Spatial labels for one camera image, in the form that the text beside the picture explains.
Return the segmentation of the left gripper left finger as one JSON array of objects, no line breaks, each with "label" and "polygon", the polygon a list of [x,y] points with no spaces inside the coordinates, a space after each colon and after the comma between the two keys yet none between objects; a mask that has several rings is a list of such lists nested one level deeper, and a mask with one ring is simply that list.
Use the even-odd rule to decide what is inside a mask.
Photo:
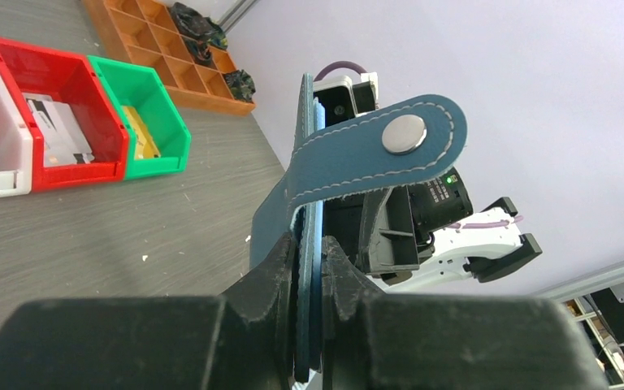
[{"label": "left gripper left finger", "polygon": [[287,389],[296,251],[282,235],[216,296],[26,302],[0,328],[0,389]]}]

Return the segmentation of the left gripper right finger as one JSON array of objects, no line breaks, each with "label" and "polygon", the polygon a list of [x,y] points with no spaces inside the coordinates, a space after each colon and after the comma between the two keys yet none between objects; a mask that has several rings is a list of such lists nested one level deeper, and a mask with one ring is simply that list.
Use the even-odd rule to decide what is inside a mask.
[{"label": "left gripper right finger", "polygon": [[325,389],[606,389],[579,325],[534,297],[386,293],[322,242]]}]

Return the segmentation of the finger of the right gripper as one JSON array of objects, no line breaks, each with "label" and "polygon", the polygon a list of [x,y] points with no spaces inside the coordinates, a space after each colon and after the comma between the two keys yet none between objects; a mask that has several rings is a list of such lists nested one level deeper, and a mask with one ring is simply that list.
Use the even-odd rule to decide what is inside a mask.
[{"label": "finger of the right gripper", "polygon": [[325,234],[336,238],[362,272],[410,272],[419,268],[405,186],[326,201]]}]

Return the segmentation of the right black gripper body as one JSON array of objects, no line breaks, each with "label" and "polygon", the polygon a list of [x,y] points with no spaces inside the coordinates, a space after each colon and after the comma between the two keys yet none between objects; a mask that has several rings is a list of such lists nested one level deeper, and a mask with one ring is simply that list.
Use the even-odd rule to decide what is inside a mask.
[{"label": "right black gripper body", "polygon": [[408,187],[415,231],[420,237],[473,214],[466,186],[455,167],[426,183]]}]

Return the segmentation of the blue card holder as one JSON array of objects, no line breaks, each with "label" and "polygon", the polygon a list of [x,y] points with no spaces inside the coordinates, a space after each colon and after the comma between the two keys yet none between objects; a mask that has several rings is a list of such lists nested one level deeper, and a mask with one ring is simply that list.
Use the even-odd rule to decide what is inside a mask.
[{"label": "blue card holder", "polygon": [[[464,149],[466,117],[448,97],[424,94],[356,119],[318,128],[313,77],[303,75],[299,90],[294,148],[288,170],[255,211],[249,264],[255,269],[286,232],[294,232],[306,206],[348,195],[424,183],[452,167]],[[395,119],[414,115],[426,136],[394,154],[383,142]]]}]

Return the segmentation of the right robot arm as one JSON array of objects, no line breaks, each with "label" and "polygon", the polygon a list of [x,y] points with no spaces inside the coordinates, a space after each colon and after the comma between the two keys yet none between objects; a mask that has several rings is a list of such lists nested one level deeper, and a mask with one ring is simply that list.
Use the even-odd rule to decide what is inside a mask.
[{"label": "right robot arm", "polygon": [[500,280],[540,256],[521,220],[509,197],[476,212],[452,168],[425,183],[327,201],[323,235],[382,290],[420,293],[454,281]]}]

